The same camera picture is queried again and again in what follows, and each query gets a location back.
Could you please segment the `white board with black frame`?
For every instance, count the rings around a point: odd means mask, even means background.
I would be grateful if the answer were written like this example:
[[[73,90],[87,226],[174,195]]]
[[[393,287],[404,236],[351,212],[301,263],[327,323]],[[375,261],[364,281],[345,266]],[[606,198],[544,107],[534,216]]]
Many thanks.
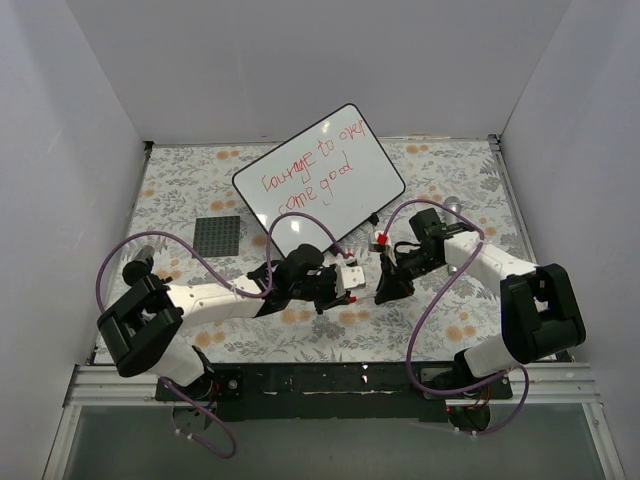
[[[346,104],[232,177],[271,243],[288,255],[301,244],[324,252],[406,190],[405,181],[360,110]]]

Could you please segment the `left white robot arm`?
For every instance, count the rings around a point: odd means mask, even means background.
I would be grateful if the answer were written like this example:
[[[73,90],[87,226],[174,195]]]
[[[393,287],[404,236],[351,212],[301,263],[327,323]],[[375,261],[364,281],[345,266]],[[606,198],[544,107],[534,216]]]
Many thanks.
[[[120,376],[166,377],[193,400],[211,392],[213,368],[200,349],[179,340],[181,331],[269,315],[293,300],[310,302],[323,313],[353,303],[354,291],[366,284],[355,259],[325,264],[323,254],[308,244],[227,286],[173,285],[153,273],[153,256],[153,248],[146,246],[126,264],[123,278],[129,289],[101,314],[97,327]]]

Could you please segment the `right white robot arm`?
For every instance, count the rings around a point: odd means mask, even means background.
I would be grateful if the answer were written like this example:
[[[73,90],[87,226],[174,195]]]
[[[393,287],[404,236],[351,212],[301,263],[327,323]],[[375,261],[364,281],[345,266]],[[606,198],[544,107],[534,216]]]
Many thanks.
[[[374,235],[381,260],[376,304],[413,295],[414,280],[444,267],[470,275],[500,300],[499,333],[454,357],[450,378],[460,395],[475,397],[493,374],[584,343],[586,328],[563,267],[518,259],[487,243],[468,222],[441,221],[433,208],[409,224],[413,243],[393,244],[387,231]]]

